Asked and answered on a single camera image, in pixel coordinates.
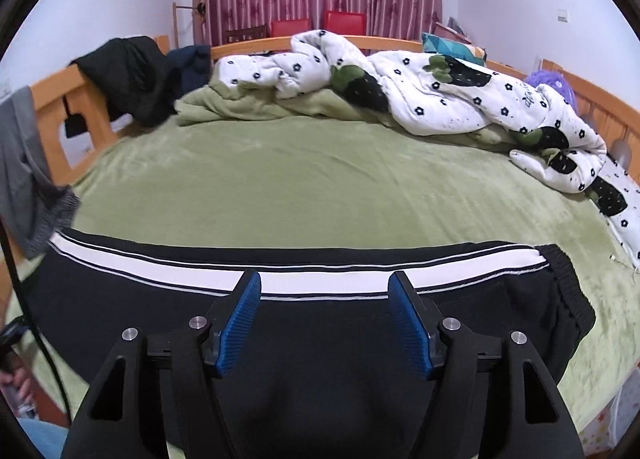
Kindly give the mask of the person's left hand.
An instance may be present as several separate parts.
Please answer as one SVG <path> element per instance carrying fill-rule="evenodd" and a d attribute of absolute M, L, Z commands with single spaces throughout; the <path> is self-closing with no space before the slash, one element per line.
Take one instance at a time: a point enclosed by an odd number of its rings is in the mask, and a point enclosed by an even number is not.
<path fill-rule="evenodd" d="M 37 416 L 32 375 L 13 352 L 1 360 L 1 393 L 17 418 Z"/>

